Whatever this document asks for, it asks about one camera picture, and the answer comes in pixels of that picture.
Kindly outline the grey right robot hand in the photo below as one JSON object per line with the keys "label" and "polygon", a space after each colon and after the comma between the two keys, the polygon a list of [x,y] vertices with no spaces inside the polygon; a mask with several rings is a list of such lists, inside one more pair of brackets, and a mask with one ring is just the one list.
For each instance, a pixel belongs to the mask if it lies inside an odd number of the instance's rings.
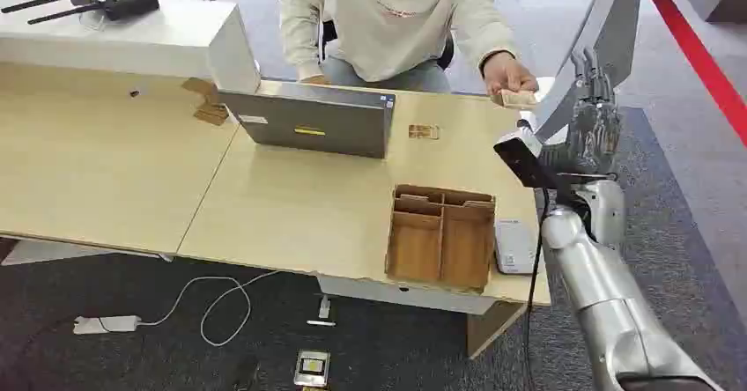
{"label": "grey right robot hand", "polygon": [[591,48],[581,54],[573,53],[571,61],[575,68],[572,116],[560,130],[563,139],[544,145],[540,161],[558,173],[588,178],[606,176],[613,165],[621,130],[610,76]]}

